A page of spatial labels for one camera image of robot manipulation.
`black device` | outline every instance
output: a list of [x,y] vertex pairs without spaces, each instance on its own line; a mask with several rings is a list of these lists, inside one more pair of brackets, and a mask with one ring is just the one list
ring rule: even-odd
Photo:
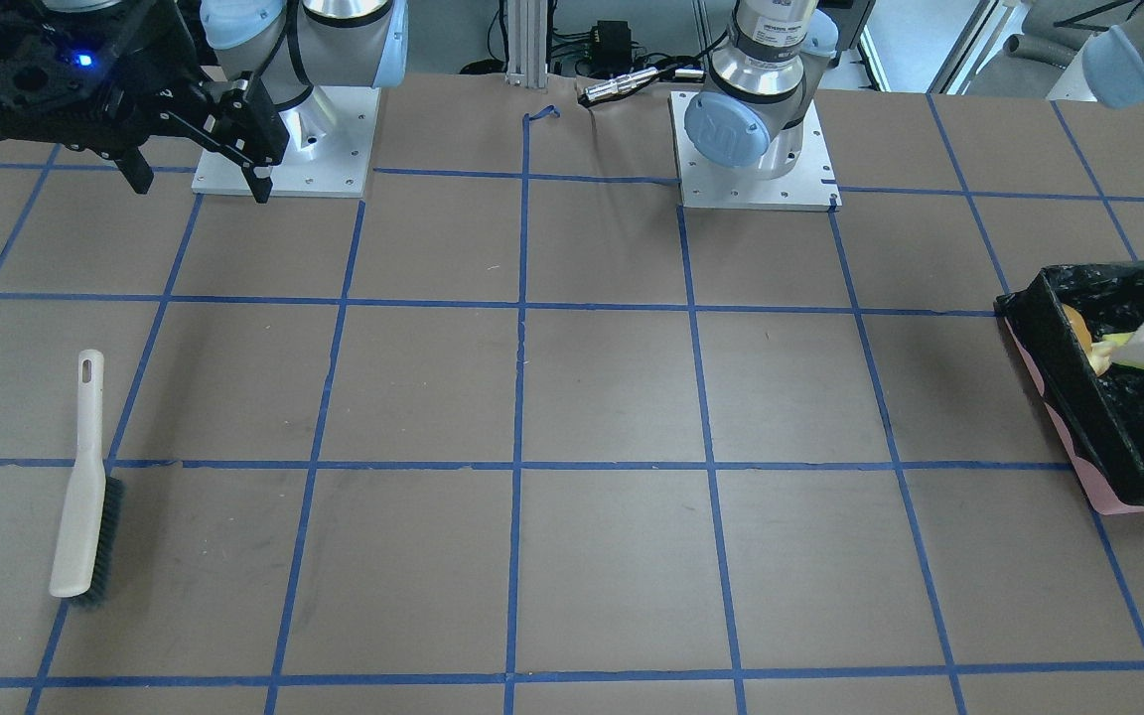
[[590,77],[612,78],[630,72],[635,63],[629,23],[599,19],[590,29]]
[[61,13],[0,1],[0,135],[90,149],[136,193],[153,182],[140,146],[183,136],[241,167],[267,202],[256,168],[285,157],[289,133],[257,72],[210,81],[173,0],[122,0]]

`silver robot arm segment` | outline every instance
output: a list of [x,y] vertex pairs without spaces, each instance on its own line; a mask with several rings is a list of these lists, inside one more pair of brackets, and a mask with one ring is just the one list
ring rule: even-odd
[[709,55],[686,134],[705,158],[780,177],[802,151],[803,119],[836,58],[839,31],[818,0],[739,0],[726,39]]
[[[223,72],[260,77],[289,130],[277,191],[363,194],[378,103],[367,87],[404,79],[407,0],[204,0],[200,22]],[[194,190],[228,193],[230,172],[202,164]]]

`brush bristles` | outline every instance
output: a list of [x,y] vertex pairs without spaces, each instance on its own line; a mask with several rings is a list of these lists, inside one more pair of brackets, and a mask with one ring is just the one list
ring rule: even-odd
[[121,479],[109,477],[104,483],[104,511],[100,521],[100,543],[95,548],[95,571],[92,588],[69,597],[70,606],[95,607],[109,596],[109,566],[113,561],[113,539],[117,538],[117,522],[122,515],[122,496],[126,485]]

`white brush handle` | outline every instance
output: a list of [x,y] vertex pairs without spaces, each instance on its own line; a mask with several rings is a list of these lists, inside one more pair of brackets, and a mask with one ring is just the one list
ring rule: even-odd
[[104,355],[78,353],[78,453],[64,492],[56,556],[50,564],[50,596],[69,598],[87,593],[100,547],[104,515]]

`floor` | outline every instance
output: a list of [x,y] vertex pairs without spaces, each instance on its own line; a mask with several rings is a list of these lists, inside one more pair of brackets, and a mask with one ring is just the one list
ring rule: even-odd
[[[363,204],[0,145],[0,712],[1144,714],[1144,516],[990,311],[1144,257],[1144,109],[823,92],[795,214],[680,207],[659,92],[384,102]],[[96,611],[46,593],[84,348]]]

